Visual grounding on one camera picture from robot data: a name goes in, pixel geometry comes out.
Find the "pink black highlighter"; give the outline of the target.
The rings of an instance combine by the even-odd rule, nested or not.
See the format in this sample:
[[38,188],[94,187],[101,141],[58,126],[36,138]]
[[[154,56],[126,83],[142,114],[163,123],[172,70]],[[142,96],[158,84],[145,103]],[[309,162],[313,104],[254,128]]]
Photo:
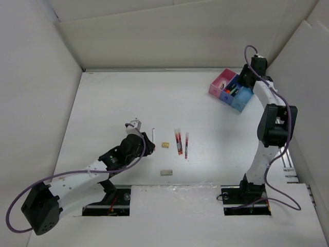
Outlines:
[[234,97],[239,91],[240,89],[236,89],[235,91],[232,92],[231,96]]

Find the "pink pen refill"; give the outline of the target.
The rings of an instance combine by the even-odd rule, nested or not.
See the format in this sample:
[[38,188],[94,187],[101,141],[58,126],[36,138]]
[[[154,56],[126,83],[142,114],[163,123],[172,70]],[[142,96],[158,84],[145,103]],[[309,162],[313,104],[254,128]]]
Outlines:
[[188,158],[188,144],[189,144],[189,133],[186,132],[185,134],[185,159]]

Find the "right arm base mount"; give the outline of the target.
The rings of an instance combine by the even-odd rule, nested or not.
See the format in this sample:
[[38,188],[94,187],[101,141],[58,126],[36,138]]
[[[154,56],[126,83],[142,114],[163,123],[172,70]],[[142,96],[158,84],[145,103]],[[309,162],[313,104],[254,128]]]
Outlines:
[[271,216],[270,207],[266,198],[265,185],[254,185],[241,180],[239,185],[222,185],[217,199],[223,202],[225,216]]

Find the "pink white acrylic marker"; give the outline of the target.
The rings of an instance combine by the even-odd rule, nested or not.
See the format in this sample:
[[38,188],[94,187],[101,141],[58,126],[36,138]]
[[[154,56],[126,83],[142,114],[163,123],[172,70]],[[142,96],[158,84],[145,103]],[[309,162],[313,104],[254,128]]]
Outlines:
[[152,142],[155,142],[155,128],[152,129]]

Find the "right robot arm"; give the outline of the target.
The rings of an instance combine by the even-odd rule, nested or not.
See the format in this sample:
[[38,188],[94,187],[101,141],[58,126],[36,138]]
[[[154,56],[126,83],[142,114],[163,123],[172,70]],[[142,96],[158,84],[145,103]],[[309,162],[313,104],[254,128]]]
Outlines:
[[258,149],[237,190],[242,204],[258,202],[264,195],[268,170],[280,149],[288,146],[297,119],[297,108],[278,95],[266,69],[266,58],[254,55],[238,77],[238,83],[252,90],[264,108],[257,128]]

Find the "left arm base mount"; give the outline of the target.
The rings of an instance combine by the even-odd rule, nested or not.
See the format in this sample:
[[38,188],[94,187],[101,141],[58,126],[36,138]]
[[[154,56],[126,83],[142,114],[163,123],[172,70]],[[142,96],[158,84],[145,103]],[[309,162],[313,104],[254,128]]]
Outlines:
[[110,180],[102,182],[106,195],[104,198],[82,209],[82,216],[112,216],[130,215],[131,186],[114,185]]

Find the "red pen refill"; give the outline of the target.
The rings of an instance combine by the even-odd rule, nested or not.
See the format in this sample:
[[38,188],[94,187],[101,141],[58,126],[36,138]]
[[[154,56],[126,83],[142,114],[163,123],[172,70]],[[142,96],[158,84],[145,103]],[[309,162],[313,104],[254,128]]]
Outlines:
[[179,148],[180,148],[180,151],[179,151],[179,154],[183,154],[183,148],[182,148],[182,142],[181,142],[181,129],[178,128],[177,129],[177,137],[178,137],[178,143],[179,143]]

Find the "orange black highlighter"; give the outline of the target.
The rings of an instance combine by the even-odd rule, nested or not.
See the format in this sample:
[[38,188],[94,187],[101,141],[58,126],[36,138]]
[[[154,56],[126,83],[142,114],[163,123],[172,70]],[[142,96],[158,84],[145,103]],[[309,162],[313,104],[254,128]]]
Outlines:
[[226,89],[226,93],[230,94],[230,92],[236,87],[236,84],[232,84],[230,87]]

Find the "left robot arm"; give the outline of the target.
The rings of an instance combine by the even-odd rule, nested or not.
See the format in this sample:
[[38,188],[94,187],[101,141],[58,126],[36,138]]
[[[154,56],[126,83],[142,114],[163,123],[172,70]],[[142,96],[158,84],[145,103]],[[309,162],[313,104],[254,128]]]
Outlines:
[[65,172],[59,179],[32,186],[21,211],[37,236],[53,229],[59,220],[92,203],[109,204],[116,187],[110,178],[136,165],[151,155],[155,144],[146,133],[128,134],[121,144],[101,155],[81,171]]

